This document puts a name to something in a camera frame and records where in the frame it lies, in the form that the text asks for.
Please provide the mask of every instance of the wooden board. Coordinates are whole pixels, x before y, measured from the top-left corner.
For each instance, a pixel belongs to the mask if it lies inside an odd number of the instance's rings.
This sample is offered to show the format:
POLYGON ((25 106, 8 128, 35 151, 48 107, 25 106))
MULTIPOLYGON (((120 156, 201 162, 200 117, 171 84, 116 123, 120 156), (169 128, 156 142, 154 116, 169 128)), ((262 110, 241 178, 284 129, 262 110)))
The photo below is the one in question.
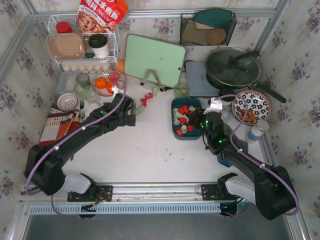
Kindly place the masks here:
MULTIPOLYGON (((185 53, 183 46, 130 34, 126 42, 124 72, 143 79, 147 70, 153 69, 163 85, 173 88, 179 81, 185 53)), ((152 74, 148 81, 157 82, 152 74)))

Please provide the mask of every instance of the white wire rack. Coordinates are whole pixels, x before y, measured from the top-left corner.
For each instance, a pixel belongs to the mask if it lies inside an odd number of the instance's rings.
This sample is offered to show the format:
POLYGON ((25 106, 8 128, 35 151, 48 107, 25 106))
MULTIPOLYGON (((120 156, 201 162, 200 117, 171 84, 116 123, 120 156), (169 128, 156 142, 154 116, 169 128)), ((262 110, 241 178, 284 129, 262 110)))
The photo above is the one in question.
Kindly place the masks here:
MULTIPOLYGON (((50 34, 57 33, 56 25, 59 22, 65 21, 70 24, 72 27, 72 31, 75 33, 78 29, 78 26, 76 24, 76 16, 77 14, 57 14, 57 15, 51 15, 49 18, 49 22, 47 25, 48 32, 50 34)), ((108 38, 108 48, 109 48, 109 56, 102 56, 102 57, 93 57, 93 58, 83 58, 78 61, 58 61, 56 60, 57 64, 67 64, 67 63, 118 63, 118 50, 119 50, 119 31, 116 27, 113 32, 100 32, 101 34, 105 35, 108 38)), ((85 42, 87 44, 87 53, 92 52, 90 51, 90 47, 88 47, 88 39, 91 35, 96 33, 83 33, 83 36, 85 38, 85 42)))

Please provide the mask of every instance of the red food package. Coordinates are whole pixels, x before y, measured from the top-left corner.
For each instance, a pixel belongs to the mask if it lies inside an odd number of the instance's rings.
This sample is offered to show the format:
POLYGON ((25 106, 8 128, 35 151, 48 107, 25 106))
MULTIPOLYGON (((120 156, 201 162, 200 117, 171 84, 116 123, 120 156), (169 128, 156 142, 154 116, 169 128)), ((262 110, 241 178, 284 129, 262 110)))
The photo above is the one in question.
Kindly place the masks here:
POLYGON ((75 21, 83 33, 113 32, 127 11, 125 0, 81 0, 75 21))

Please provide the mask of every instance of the pan handle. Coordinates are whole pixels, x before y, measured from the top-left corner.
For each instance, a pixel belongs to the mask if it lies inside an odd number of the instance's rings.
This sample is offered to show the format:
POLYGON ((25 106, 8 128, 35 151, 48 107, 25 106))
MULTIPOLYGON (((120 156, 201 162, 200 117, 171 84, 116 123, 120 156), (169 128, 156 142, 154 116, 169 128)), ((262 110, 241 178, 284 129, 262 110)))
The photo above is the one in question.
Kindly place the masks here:
POLYGON ((250 58, 250 57, 253 57, 253 58, 255 58, 255 57, 261 57, 261 55, 260 55, 260 52, 259 52, 259 51, 246 52, 246 53, 241 54, 241 55, 236 56, 236 57, 230 56, 230 61, 229 61, 229 63, 235 64, 235 63, 239 62, 241 59, 247 59, 247 58, 250 58))
POLYGON ((260 89, 262 91, 265 91, 267 94, 270 94, 272 97, 277 99, 280 103, 285 104, 287 102, 287 99, 281 96, 279 93, 275 92, 274 90, 270 89, 269 87, 257 82, 254 86, 255 89, 260 89))

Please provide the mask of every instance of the brown plastic container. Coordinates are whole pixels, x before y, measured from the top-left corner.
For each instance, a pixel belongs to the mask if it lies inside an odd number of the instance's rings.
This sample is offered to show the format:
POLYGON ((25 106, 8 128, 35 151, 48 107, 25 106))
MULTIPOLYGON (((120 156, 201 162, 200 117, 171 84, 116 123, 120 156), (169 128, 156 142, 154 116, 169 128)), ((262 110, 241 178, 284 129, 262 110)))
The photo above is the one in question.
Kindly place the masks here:
POLYGON ((85 57, 85 37, 81 33, 59 33, 46 37, 50 54, 58 61, 77 61, 85 57))

